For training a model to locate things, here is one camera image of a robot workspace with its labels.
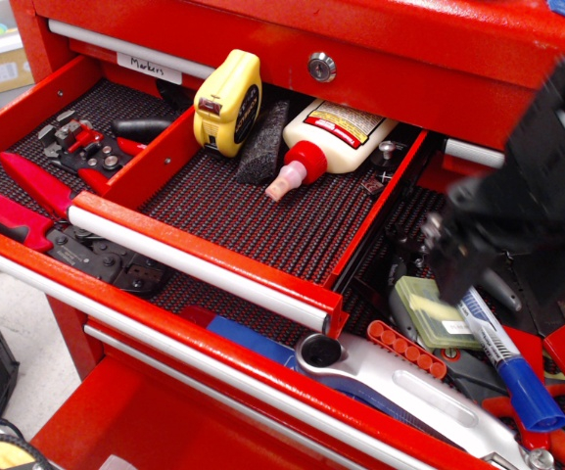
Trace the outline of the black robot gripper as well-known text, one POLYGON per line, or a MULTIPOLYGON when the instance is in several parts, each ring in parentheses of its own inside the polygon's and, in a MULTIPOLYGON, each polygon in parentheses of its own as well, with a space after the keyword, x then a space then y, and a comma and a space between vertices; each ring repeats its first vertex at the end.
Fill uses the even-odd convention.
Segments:
POLYGON ((447 189, 428 218, 428 263, 456 306, 502 252, 528 257, 565 288, 565 58, 506 141, 504 165, 447 189))

